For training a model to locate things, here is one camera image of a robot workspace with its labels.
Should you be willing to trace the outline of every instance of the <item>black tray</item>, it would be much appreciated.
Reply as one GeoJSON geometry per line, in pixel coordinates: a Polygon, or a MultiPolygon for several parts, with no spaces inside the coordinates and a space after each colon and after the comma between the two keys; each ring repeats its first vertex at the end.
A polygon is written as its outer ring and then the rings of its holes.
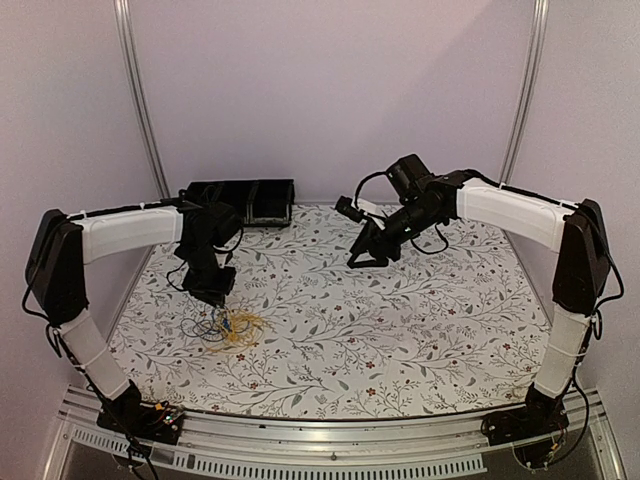
{"type": "Polygon", "coordinates": [[[246,227],[283,227],[291,224],[294,196],[291,179],[224,180],[192,182],[185,198],[199,205],[231,205],[246,227]]]}

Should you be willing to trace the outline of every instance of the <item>black joint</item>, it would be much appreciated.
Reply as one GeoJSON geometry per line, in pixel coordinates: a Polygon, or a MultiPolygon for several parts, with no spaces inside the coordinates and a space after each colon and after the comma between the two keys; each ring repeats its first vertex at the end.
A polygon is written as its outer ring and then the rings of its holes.
{"type": "Polygon", "coordinates": [[[224,246],[238,233],[242,219],[224,203],[196,207],[183,212],[182,238],[175,251],[189,265],[182,287],[198,300],[221,307],[233,288],[236,270],[220,268],[216,247],[224,246]]]}
{"type": "Polygon", "coordinates": [[[458,190],[464,186],[464,182],[474,178],[474,174],[467,170],[454,170],[446,175],[434,178],[425,189],[432,189],[439,192],[442,198],[440,216],[443,219],[458,218],[458,190]]]}
{"type": "Polygon", "coordinates": [[[42,217],[25,272],[27,283],[53,327],[70,322],[87,308],[82,227],[60,210],[42,217]]]}
{"type": "Polygon", "coordinates": [[[488,413],[481,432],[493,446],[546,435],[568,426],[562,395],[550,398],[531,385],[524,407],[488,413]]]}
{"type": "Polygon", "coordinates": [[[399,159],[387,169],[386,173],[402,205],[415,200],[421,193],[418,185],[420,180],[433,178],[433,174],[415,153],[399,159]]]}
{"type": "MultiPolygon", "coordinates": [[[[114,400],[106,400],[106,410],[98,415],[97,425],[114,432],[125,433],[136,438],[153,442],[176,445],[180,438],[184,417],[176,416],[176,419],[167,422],[158,415],[155,405],[142,403],[142,395],[138,387],[129,380],[129,387],[114,400]]],[[[167,403],[162,403],[164,412],[177,411],[167,403]]],[[[150,447],[137,444],[132,453],[149,455],[150,447]]]]}
{"type": "Polygon", "coordinates": [[[352,203],[353,200],[351,198],[342,196],[336,203],[336,211],[347,217],[349,220],[360,223],[364,219],[364,214],[361,210],[353,207],[352,203]]]}
{"type": "Polygon", "coordinates": [[[592,315],[609,275],[607,249],[600,206],[593,200],[585,200],[565,218],[553,280],[553,301],[569,312],[592,315]]]}

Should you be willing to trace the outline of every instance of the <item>wire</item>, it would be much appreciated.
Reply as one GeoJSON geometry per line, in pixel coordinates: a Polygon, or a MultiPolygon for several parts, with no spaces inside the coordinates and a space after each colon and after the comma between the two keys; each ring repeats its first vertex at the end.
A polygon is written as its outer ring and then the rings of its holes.
{"type": "Polygon", "coordinates": [[[206,342],[218,343],[222,341],[221,325],[215,320],[215,311],[201,320],[184,318],[180,322],[180,330],[185,337],[200,338],[206,342]]]}
{"type": "Polygon", "coordinates": [[[156,424],[162,422],[166,418],[167,410],[168,410],[168,408],[167,408],[168,404],[169,404],[169,402],[167,402],[167,401],[164,401],[164,402],[159,404],[159,405],[162,405],[162,413],[160,414],[160,416],[156,420],[154,420],[153,422],[149,422],[149,425],[151,425],[151,426],[156,425],[156,424]]]}
{"type": "Polygon", "coordinates": [[[563,456],[559,458],[554,458],[553,460],[551,460],[551,462],[547,465],[549,467],[560,463],[561,461],[566,459],[569,455],[571,455],[573,451],[576,448],[578,448],[578,445],[580,445],[580,442],[584,438],[585,433],[587,433],[587,428],[589,427],[589,410],[590,410],[589,399],[587,398],[587,394],[584,393],[584,390],[582,390],[580,385],[578,385],[578,380],[576,379],[576,371],[577,371],[577,368],[574,368],[573,373],[571,374],[571,380],[573,381],[573,386],[576,387],[576,390],[584,400],[584,409],[585,409],[584,425],[582,426],[582,430],[580,431],[580,435],[578,436],[578,439],[575,441],[573,445],[571,445],[571,448],[569,448],[569,450],[567,450],[567,452],[563,456]]]}
{"type": "Polygon", "coordinates": [[[212,353],[242,353],[256,346],[264,333],[266,321],[255,313],[240,309],[221,308],[212,316],[219,322],[222,334],[222,346],[208,348],[212,353]]]}
{"type": "Polygon", "coordinates": [[[567,435],[567,430],[560,424],[558,424],[558,426],[560,427],[560,436],[558,437],[558,440],[556,441],[556,445],[558,447],[562,447],[565,443],[565,436],[567,435]]]}
{"type": "Polygon", "coordinates": [[[412,238],[411,239],[411,245],[413,245],[413,248],[415,248],[416,250],[418,250],[420,253],[423,253],[424,255],[436,255],[437,253],[442,253],[444,252],[447,248],[449,248],[449,240],[447,240],[447,237],[445,237],[442,232],[440,231],[440,229],[438,228],[438,225],[434,225],[433,228],[436,229],[436,233],[438,234],[438,237],[440,237],[440,240],[442,240],[444,242],[444,247],[442,247],[440,250],[436,250],[434,252],[427,252],[426,250],[423,250],[422,248],[420,248],[415,240],[412,238]]]}
{"type": "Polygon", "coordinates": [[[167,283],[169,285],[171,285],[173,288],[175,288],[178,292],[186,292],[187,290],[184,288],[179,288],[177,287],[172,281],[171,281],[171,275],[173,275],[174,273],[176,273],[179,270],[182,270],[182,267],[184,267],[186,265],[187,261],[185,260],[184,262],[182,262],[182,264],[178,267],[175,268],[173,270],[171,270],[170,272],[167,272],[167,274],[165,275],[166,279],[167,279],[167,283]]]}
{"type": "Polygon", "coordinates": [[[624,281],[622,280],[622,275],[620,275],[620,270],[618,270],[618,266],[616,265],[616,262],[613,260],[613,257],[611,256],[611,252],[609,251],[607,242],[605,241],[604,237],[600,233],[600,229],[598,228],[596,223],[591,219],[591,217],[589,217],[583,211],[576,210],[576,213],[578,213],[585,220],[587,220],[587,222],[591,226],[591,229],[598,237],[598,240],[600,241],[600,245],[602,246],[604,255],[605,257],[607,257],[607,262],[611,266],[611,270],[613,270],[613,274],[616,277],[616,282],[618,283],[618,288],[620,289],[620,291],[615,295],[609,295],[608,297],[605,297],[602,300],[600,300],[598,303],[596,303],[596,306],[593,308],[593,312],[591,313],[591,316],[595,315],[597,318],[593,328],[593,336],[595,337],[596,340],[600,340],[602,338],[602,329],[603,329],[602,312],[600,311],[600,307],[602,307],[602,305],[604,305],[607,302],[618,300],[624,296],[624,293],[625,293],[624,281]]]}
{"type": "Polygon", "coordinates": [[[213,250],[216,253],[233,253],[240,246],[240,242],[242,242],[242,237],[244,237],[244,226],[241,224],[240,225],[240,236],[238,237],[238,241],[236,242],[236,244],[233,247],[231,247],[229,250],[221,250],[221,249],[216,248],[214,246],[213,250]]]}
{"type": "Polygon", "coordinates": [[[36,312],[35,310],[31,310],[29,307],[27,307],[27,301],[29,300],[29,295],[33,290],[33,285],[36,283],[36,278],[38,276],[38,273],[40,272],[40,268],[44,263],[44,259],[46,257],[45,252],[49,251],[49,249],[53,245],[53,240],[55,239],[56,233],[58,233],[58,230],[60,230],[60,228],[62,228],[62,226],[65,225],[65,223],[66,223],[66,220],[61,220],[60,223],[55,225],[51,230],[51,232],[49,232],[49,235],[47,236],[46,241],[43,242],[43,245],[40,247],[40,251],[38,252],[38,256],[36,257],[36,260],[34,262],[33,273],[31,274],[31,278],[27,282],[27,289],[24,291],[24,295],[22,296],[22,302],[20,304],[20,306],[22,307],[22,311],[24,313],[26,313],[27,315],[31,315],[33,317],[41,318],[43,320],[46,320],[47,322],[50,321],[49,317],[42,312],[36,312]]]}
{"type": "Polygon", "coordinates": [[[151,210],[154,208],[161,207],[175,207],[182,203],[182,198],[163,198],[157,202],[153,203],[138,203],[136,205],[125,205],[122,207],[116,208],[106,208],[103,210],[92,210],[90,212],[83,212],[78,215],[74,215],[73,217],[69,217],[69,220],[81,220],[84,218],[94,218],[101,217],[103,215],[113,215],[115,213],[124,213],[124,212],[135,212],[139,210],[151,210]]]}
{"type": "Polygon", "coordinates": [[[477,170],[469,169],[469,170],[466,170],[466,172],[470,173],[474,177],[479,178],[483,182],[486,182],[493,187],[501,188],[502,190],[506,190],[513,193],[518,193],[526,197],[532,197],[532,198],[537,198],[539,200],[544,200],[554,205],[561,205],[565,208],[568,208],[569,210],[573,210],[575,213],[582,216],[589,223],[589,225],[591,226],[591,229],[600,240],[600,244],[602,246],[602,250],[604,251],[604,255],[607,257],[607,262],[609,262],[609,265],[613,270],[613,274],[616,277],[616,281],[620,289],[620,291],[617,294],[610,295],[598,301],[598,303],[596,303],[596,306],[593,309],[593,312],[591,313],[592,317],[593,316],[596,317],[596,322],[594,323],[594,328],[593,328],[593,336],[596,340],[600,340],[602,338],[602,331],[603,331],[602,312],[600,311],[600,307],[602,307],[607,302],[611,302],[613,300],[618,300],[622,298],[625,293],[625,288],[624,288],[624,282],[622,280],[622,275],[620,275],[620,271],[618,270],[616,262],[613,260],[611,252],[609,251],[609,247],[607,246],[607,242],[605,241],[604,237],[600,233],[600,229],[598,228],[598,225],[596,225],[596,223],[591,219],[591,217],[589,217],[584,211],[580,210],[578,206],[566,204],[564,202],[561,202],[560,200],[546,197],[544,195],[540,195],[539,193],[531,192],[529,190],[524,190],[522,188],[511,187],[509,185],[501,185],[498,182],[491,180],[490,178],[487,178],[477,170]]]}
{"type": "MultiPolygon", "coordinates": [[[[151,473],[154,477],[154,480],[158,480],[158,473],[156,472],[155,468],[153,468],[153,464],[147,459],[147,457],[144,455],[143,452],[138,451],[139,454],[141,454],[145,460],[147,460],[147,465],[149,465],[149,468],[151,469],[151,473]]],[[[140,479],[140,480],[146,480],[142,475],[140,475],[138,473],[138,471],[136,470],[137,468],[140,468],[140,465],[133,465],[133,452],[132,452],[132,448],[131,446],[127,449],[127,456],[129,457],[129,471],[131,473],[133,473],[133,475],[140,479]]]]}
{"type": "Polygon", "coordinates": [[[216,185],[216,184],[212,184],[212,185],[207,185],[207,187],[203,190],[203,192],[200,194],[200,199],[202,201],[204,201],[205,203],[213,203],[214,199],[211,198],[211,195],[209,194],[209,190],[214,190],[213,194],[215,195],[215,193],[217,192],[217,188],[220,185],[216,185]]]}
{"type": "MultiPolygon", "coordinates": [[[[365,183],[367,183],[369,180],[373,178],[386,177],[386,176],[387,176],[387,172],[380,171],[380,172],[374,172],[370,175],[367,175],[362,180],[360,180],[360,183],[356,188],[356,193],[353,196],[353,205],[355,206],[356,210],[360,210],[360,207],[358,207],[358,197],[360,197],[360,192],[362,191],[362,187],[364,187],[365,183]]],[[[371,218],[377,218],[378,220],[382,220],[383,222],[386,221],[386,217],[383,217],[382,215],[376,215],[375,213],[370,213],[370,212],[366,212],[365,215],[371,218]]]]}
{"type": "MultiPolygon", "coordinates": [[[[41,319],[46,320],[47,322],[49,322],[47,324],[47,326],[45,327],[45,335],[47,337],[47,342],[49,343],[49,345],[51,346],[53,351],[56,353],[56,355],[58,355],[58,357],[62,357],[62,350],[65,351],[65,353],[67,354],[67,356],[71,360],[71,363],[74,364],[76,369],[80,373],[82,373],[84,375],[84,377],[87,379],[87,381],[89,382],[89,385],[91,385],[91,387],[93,389],[93,392],[95,393],[96,397],[98,397],[98,400],[100,400],[100,403],[102,404],[103,408],[107,411],[107,413],[114,419],[114,421],[118,424],[120,429],[124,432],[125,437],[127,438],[127,441],[129,442],[130,446],[136,447],[136,449],[145,458],[145,460],[147,461],[147,464],[149,465],[149,468],[151,469],[151,473],[153,474],[154,480],[159,480],[158,473],[156,472],[156,469],[153,466],[153,463],[151,463],[151,459],[149,458],[148,455],[146,455],[142,451],[142,448],[140,446],[140,442],[138,441],[138,439],[135,436],[133,436],[131,433],[129,433],[129,431],[122,425],[122,423],[120,422],[118,417],[116,415],[114,415],[113,411],[111,410],[111,407],[108,405],[108,400],[105,398],[105,396],[102,394],[102,392],[100,392],[100,390],[98,390],[98,388],[96,387],[95,383],[93,383],[93,380],[91,380],[91,377],[89,377],[89,375],[86,373],[86,371],[84,371],[84,369],[79,368],[79,366],[77,365],[78,362],[75,360],[75,358],[72,359],[73,354],[71,353],[71,351],[68,348],[65,347],[64,343],[61,343],[60,337],[56,334],[56,331],[57,331],[56,327],[54,327],[51,324],[51,319],[45,313],[36,312],[36,311],[31,310],[30,308],[27,307],[27,300],[29,299],[29,295],[31,294],[31,291],[33,290],[33,285],[34,285],[34,283],[36,281],[38,273],[40,272],[40,268],[42,267],[42,264],[43,264],[44,259],[46,257],[45,252],[49,251],[49,249],[51,248],[51,245],[53,244],[53,240],[55,238],[55,234],[68,221],[78,220],[79,218],[81,218],[81,217],[78,217],[78,216],[76,216],[76,217],[67,217],[65,220],[60,221],[60,223],[58,223],[56,226],[54,226],[53,229],[49,232],[49,234],[47,236],[47,239],[46,239],[46,242],[44,242],[43,246],[40,248],[40,251],[38,252],[38,256],[36,258],[36,261],[34,262],[33,273],[31,275],[31,278],[27,282],[27,289],[25,290],[24,295],[22,296],[22,303],[21,303],[22,310],[28,315],[31,315],[31,316],[34,316],[34,317],[38,317],[38,318],[41,318],[41,319]]],[[[137,472],[135,472],[135,470],[132,469],[131,471],[134,472],[135,475],[138,478],[140,478],[142,480],[145,480],[143,477],[140,477],[137,474],[137,472]]]]}

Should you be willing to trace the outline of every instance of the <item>tabletop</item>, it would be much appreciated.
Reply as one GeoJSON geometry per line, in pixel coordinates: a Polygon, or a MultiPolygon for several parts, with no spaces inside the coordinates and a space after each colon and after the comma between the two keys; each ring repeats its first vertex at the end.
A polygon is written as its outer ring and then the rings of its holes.
{"type": "MultiPolygon", "coordinates": [[[[294,206],[290,227],[247,229],[227,304],[266,323],[242,352],[183,333],[211,307],[168,285],[181,261],[157,246],[111,351],[147,400],[209,411],[409,417],[521,401],[549,325],[504,233],[458,220],[442,227],[443,253],[404,245],[388,267],[350,270],[360,228],[329,206],[294,206]]],[[[417,243],[440,246],[433,231],[417,243]]]]}

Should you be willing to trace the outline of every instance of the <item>white wall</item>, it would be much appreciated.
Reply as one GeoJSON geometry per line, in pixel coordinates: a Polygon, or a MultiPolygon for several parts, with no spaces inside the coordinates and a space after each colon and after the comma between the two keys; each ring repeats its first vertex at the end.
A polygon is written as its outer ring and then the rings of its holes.
{"type": "Polygon", "coordinates": [[[412,152],[435,172],[496,177],[533,4],[133,2],[172,191],[193,178],[281,176],[299,200],[335,201],[412,152]]]}
{"type": "MultiPolygon", "coordinates": [[[[630,479],[640,478],[640,4],[552,2],[542,65],[513,183],[600,202],[627,295],[603,308],[604,339],[583,370],[597,384],[630,479]]],[[[550,301],[555,259],[519,242],[550,301]]],[[[613,275],[609,292],[616,291],[613,275]]]]}
{"type": "MultiPolygon", "coordinates": [[[[156,198],[134,117],[112,2],[0,2],[0,478],[38,477],[66,384],[44,322],[20,311],[43,212],[156,198]]],[[[103,329],[140,252],[89,269],[103,329]]]]}

